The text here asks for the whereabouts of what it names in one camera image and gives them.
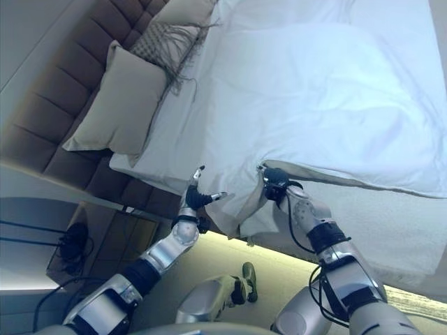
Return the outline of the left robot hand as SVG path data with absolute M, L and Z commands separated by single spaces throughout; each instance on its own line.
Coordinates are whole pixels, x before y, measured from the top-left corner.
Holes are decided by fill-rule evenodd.
M 222 200 L 228 196 L 228 193 L 224 191 L 212 194 L 204 194 L 199 191 L 199 179 L 204 169 L 205 166 L 201 165 L 197 167 L 191 175 L 187 188 L 181 198 L 179 208 L 179 213 L 181 215 L 195 216 L 200 208 L 205 207 L 212 202 Z

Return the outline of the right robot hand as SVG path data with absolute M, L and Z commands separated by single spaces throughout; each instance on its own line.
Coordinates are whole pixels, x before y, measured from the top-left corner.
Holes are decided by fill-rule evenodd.
M 285 171 L 278 167 L 258 167 L 261 174 L 262 194 L 267 200 L 281 202 L 286 196 L 289 178 Z

